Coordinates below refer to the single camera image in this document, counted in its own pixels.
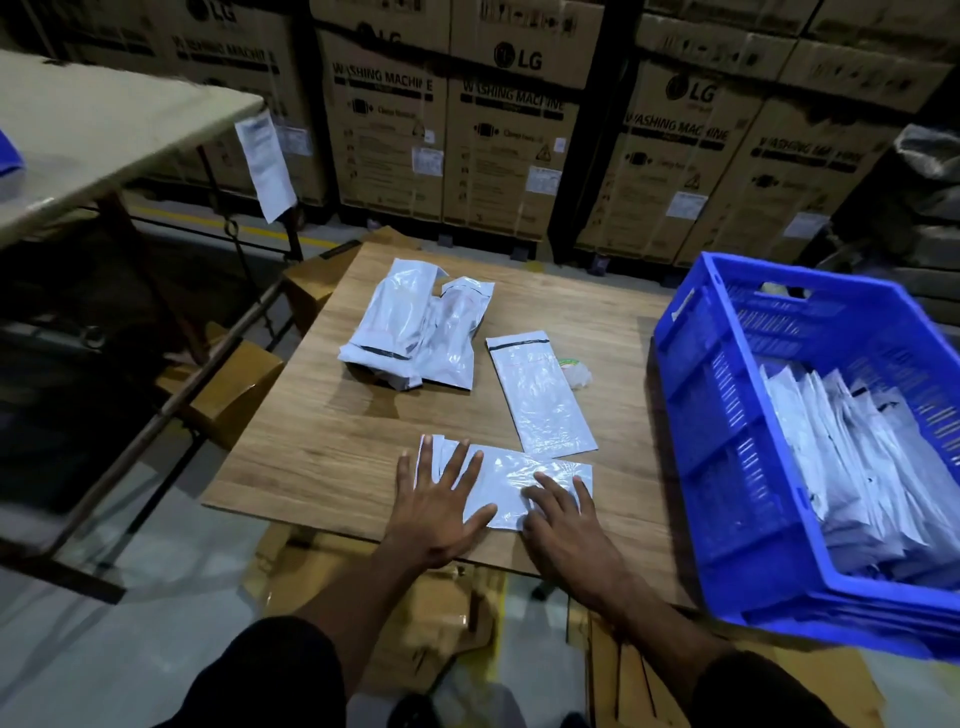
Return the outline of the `person's left hand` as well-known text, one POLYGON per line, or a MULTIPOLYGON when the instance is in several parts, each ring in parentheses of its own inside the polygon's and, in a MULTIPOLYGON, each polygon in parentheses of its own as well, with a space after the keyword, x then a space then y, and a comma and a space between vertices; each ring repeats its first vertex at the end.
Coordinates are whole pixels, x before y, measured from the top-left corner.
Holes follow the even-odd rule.
MULTIPOLYGON (((411 465, 414 467, 414 491, 407 496, 397 496, 395 492, 381 543, 389 540, 450 547, 455 552, 455 560, 474 547, 485 529, 465 531, 463 511, 470 491, 441 491, 440 479, 433 478, 433 453, 431 435, 423 436, 417 453, 410 452, 411 465)), ((483 457, 483 452, 476 451, 470 459, 470 490, 474 488, 483 457)))

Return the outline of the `person's right hand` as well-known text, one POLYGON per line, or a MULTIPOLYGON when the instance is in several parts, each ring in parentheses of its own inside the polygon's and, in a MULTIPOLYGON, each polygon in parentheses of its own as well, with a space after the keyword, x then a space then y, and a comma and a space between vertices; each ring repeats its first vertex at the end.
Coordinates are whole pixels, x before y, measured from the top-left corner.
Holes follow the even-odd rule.
POLYGON ((534 480, 536 486, 553 491, 557 516, 545 519, 536 506, 527 513, 521 529, 527 552, 545 578, 596 612, 600 589, 615 577, 630 576, 630 570, 606 536, 580 477, 573 480, 578 501, 543 472, 536 472, 534 480))

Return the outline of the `person's right forearm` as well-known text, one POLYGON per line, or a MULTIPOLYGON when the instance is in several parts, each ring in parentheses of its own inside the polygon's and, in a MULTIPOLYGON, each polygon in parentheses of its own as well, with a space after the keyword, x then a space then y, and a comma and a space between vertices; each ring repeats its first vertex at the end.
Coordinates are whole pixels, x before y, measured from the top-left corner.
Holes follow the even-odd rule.
POLYGON ((594 610, 628 638, 682 706, 690 706, 699 679, 734 652, 664 601, 640 578, 616 576, 598 591, 594 610))

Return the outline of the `person's left forearm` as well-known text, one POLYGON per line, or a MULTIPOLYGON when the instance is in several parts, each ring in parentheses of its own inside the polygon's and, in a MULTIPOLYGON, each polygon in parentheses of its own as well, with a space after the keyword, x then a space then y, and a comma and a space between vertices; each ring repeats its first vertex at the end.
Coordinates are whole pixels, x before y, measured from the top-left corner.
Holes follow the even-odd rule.
POLYGON ((454 558, 450 546, 383 540, 294 611, 330 640, 346 698, 358 689, 383 626, 410 587, 454 558))

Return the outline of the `wooden table board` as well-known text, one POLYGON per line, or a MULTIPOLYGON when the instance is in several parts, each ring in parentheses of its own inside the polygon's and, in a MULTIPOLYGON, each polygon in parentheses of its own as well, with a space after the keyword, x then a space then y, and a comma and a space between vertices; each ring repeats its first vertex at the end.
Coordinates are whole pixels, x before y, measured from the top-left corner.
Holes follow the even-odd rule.
POLYGON ((606 534, 630 569, 675 605, 700 601, 656 364, 654 327, 671 293, 623 288, 587 275, 363 244, 201 499, 224 511, 380 541, 403 451, 424 434, 521 451, 486 338, 543 331, 558 358, 591 383, 576 392, 598 445, 571 456, 593 467, 606 534), (338 359, 395 259, 493 282, 474 339, 474 387, 425 384, 398 392, 338 359))

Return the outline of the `long white plastic pouch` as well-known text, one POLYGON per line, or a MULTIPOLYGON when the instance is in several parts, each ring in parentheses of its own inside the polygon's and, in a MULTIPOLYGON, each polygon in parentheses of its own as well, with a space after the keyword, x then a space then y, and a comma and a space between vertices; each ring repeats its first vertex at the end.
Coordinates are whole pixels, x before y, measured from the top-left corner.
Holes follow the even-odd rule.
POLYGON ((562 458, 598 449, 545 331, 488 337, 486 348, 524 453, 562 458))

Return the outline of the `flattened brown cardboard box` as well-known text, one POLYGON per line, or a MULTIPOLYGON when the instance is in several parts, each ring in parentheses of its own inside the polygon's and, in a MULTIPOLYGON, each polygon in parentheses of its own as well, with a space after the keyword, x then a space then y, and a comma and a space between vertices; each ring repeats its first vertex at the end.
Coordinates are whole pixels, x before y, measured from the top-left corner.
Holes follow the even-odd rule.
MULTIPOLYGON (((272 523, 258 541, 239 590, 264 617, 299 609, 372 542, 272 523)), ((387 619, 359 691, 426 694, 454 660, 486 649, 497 633, 507 574, 454 562, 419 577, 387 619)))

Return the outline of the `filled white plastic pouch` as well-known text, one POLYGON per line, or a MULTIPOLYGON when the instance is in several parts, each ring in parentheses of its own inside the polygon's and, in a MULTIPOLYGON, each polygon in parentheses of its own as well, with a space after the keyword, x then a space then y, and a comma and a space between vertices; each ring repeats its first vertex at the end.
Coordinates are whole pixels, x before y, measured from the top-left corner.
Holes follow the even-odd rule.
POLYGON ((433 297, 414 353, 410 389, 425 382, 470 392, 474 388, 474 335, 494 295, 493 282, 468 276, 441 285, 433 297))
POLYGON ((340 347, 338 360, 370 370, 400 392, 422 385, 414 359, 425 336, 434 285, 446 276, 433 263, 396 258, 354 334, 340 347))

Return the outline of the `blue plastic crate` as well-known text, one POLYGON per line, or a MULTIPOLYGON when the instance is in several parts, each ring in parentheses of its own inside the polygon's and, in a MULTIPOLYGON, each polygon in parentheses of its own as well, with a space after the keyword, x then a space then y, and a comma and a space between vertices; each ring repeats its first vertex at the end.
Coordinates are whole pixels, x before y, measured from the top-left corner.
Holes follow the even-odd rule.
POLYGON ((960 584, 844 575, 762 364, 893 387, 960 486, 960 351, 892 281, 704 252, 654 329, 702 598, 721 621, 960 667, 960 584))

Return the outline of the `pile of white pouches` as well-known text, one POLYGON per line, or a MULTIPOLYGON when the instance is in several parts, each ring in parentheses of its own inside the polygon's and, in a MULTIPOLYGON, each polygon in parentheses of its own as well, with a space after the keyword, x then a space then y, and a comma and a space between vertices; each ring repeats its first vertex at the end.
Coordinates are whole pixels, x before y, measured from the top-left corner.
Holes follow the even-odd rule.
POLYGON ((960 482, 900 390, 838 370, 760 376, 834 568, 960 592, 960 482))

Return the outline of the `white paper sheet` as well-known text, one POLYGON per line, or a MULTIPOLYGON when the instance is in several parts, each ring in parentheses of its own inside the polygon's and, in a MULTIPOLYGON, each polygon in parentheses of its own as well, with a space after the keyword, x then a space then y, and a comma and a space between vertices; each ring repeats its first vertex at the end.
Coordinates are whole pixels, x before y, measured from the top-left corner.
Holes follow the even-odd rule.
POLYGON ((234 125, 262 215, 275 223, 297 205, 297 195, 269 109, 234 125))

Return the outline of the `stack of large cardboard boxes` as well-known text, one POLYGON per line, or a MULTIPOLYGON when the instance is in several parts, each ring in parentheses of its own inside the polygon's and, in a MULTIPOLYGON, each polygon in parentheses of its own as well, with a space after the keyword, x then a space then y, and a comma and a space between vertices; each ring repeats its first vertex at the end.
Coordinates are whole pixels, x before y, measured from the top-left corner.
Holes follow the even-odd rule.
POLYGON ((38 0, 56 50, 263 97, 308 206, 793 263, 960 70, 960 0, 38 0))

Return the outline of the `beige folding table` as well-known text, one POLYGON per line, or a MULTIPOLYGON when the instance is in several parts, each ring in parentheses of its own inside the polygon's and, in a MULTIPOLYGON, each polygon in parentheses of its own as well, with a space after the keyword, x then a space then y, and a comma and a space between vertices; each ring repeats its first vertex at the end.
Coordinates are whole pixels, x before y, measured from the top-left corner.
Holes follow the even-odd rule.
POLYGON ((0 508, 5 518, 31 526, 25 538, 0 536, 0 566, 78 596, 116 605, 126 588, 62 563, 57 555, 139 457, 195 395, 222 369, 251 325, 279 297, 276 282, 212 347, 163 289, 149 248, 121 199, 131 181, 164 158, 202 146, 249 119, 268 119, 258 95, 188 80, 0 50, 0 132, 23 162, 0 200, 0 250, 57 222, 89 202, 163 318, 179 332, 197 370, 168 397, 66 515, 43 523, 27 512, 0 508))

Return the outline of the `grey wrapped bundle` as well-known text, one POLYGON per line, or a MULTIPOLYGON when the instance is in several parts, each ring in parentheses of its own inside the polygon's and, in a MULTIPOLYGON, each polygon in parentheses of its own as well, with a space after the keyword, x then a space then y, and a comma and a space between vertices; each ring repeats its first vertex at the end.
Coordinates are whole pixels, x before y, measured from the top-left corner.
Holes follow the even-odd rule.
POLYGON ((899 284, 960 337, 960 130, 907 125, 816 245, 815 268, 899 284))

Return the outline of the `blue plastic object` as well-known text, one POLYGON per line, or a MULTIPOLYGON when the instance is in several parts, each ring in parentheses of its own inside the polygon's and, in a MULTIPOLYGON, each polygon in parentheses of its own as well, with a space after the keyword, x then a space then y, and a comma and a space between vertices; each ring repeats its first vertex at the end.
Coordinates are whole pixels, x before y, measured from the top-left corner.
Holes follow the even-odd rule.
POLYGON ((26 162, 0 128, 0 204, 16 199, 26 180, 26 162))

